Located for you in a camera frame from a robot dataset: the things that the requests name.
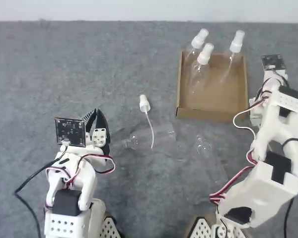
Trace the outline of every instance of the circuit board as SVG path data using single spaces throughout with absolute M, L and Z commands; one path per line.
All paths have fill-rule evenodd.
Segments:
M 85 122 L 81 119 L 55 117 L 57 143 L 85 147 Z

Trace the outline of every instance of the spray pump cap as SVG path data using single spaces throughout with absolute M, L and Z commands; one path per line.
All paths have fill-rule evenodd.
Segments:
M 191 46 L 195 49 L 201 48 L 208 34 L 209 32 L 207 31 L 207 29 L 201 29 L 200 32 L 192 40 Z
M 139 98 L 140 98 L 140 103 L 139 103 L 140 111 L 142 111 L 143 113 L 149 112 L 150 104 L 147 99 L 147 96 L 145 94 L 141 94 Z
M 214 45 L 212 45 L 211 43 L 206 43 L 203 50 L 198 56 L 198 59 L 197 59 L 198 63 L 202 65 L 208 64 L 213 49 L 214 49 Z
M 229 50 L 233 53 L 239 53 L 242 45 L 243 45 L 243 39 L 245 36 L 245 32 L 238 30 L 235 34 L 235 37 L 229 47 Z

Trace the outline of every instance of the white perforated plate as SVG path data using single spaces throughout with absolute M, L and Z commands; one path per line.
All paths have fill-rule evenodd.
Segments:
M 190 238 L 211 238 L 211 228 L 204 218 L 198 220 Z
M 218 238 L 225 238 L 226 228 L 223 224 L 213 225 L 210 228 L 207 221 L 204 218 L 200 218 L 190 234 L 190 238 L 215 238 L 216 231 L 218 232 Z M 233 230 L 227 229 L 227 238 L 246 238 L 246 236 L 240 229 L 234 228 Z
M 112 218 L 107 217 L 101 226 L 99 238 L 120 238 Z

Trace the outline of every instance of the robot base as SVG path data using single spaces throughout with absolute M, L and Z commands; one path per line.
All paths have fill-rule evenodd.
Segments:
M 195 216 L 188 225 L 183 238 L 225 238 L 226 228 L 216 224 L 215 214 Z M 247 230 L 227 229 L 227 238 L 252 238 Z

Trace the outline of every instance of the black cable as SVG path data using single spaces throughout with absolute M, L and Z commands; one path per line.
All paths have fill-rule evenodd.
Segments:
M 288 83 L 288 80 L 285 79 L 285 77 L 283 77 L 281 74 L 277 73 L 276 70 L 273 70 L 274 74 L 280 76 L 284 82 L 284 84 L 286 85 L 286 87 L 290 88 L 290 85 Z
M 28 184 L 28 182 L 30 182 L 35 176 L 37 176 L 39 173 L 41 173 L 43 170 L 45 170 L 46 168 L 50 167 L 51 165 L 53 165 L 55 162 L 59 161 L 65 154 L 65 152 L 67 151 L 68 147 L 65 148 L 64 152 L 62 153 L 62 155 L 58 158 L 56 158 L 53 161 L 48 162 L 45 166 L 43 166 L 42 168 L 40 168 L 39 170 L 37 170 L 36 172 L 34 172 L 30 177 L 28 177 L 15 191 L 14 191 L 14 196 L 20 200 L 20 202 L 22 202 L 27 209 L 30 211 L 30 213 L 32 214 L 34 221 L 35 221 L 35 225 L 36 225 L 36 230 L 38 233 L 38 238 L 41 238 L 41 229 L 40 229 L 40 223 L 39 220 L 37 218 L 37 216 L 35 215 L 35 212 L 33 211 L 32 207 L 27 203 L 27 201 L 24 200 L 24 198 L 22 198 L 18 193 Z
M 227 238 L 227 225 L 225 224 L 225 222 L 222 219 L 220 219 L 220 221 L 225 226 L 225 237 L 224 238 Z
M 298 138 L 289 138 L 282 144 L 282 150 L 284 149 L 284 146 L 290 142 L 290 141 L 298 141 Z
M 294 202 L 294 197 L 290 200 L 287 211 L 286 211 L 286 215 L 285 215 L 285 220 L 284 220 L 284 238 L 287 238 L 287 220 L 288 220 L 288 216 L 289 216 L 289 212 L 290 209 L 292 208 Z

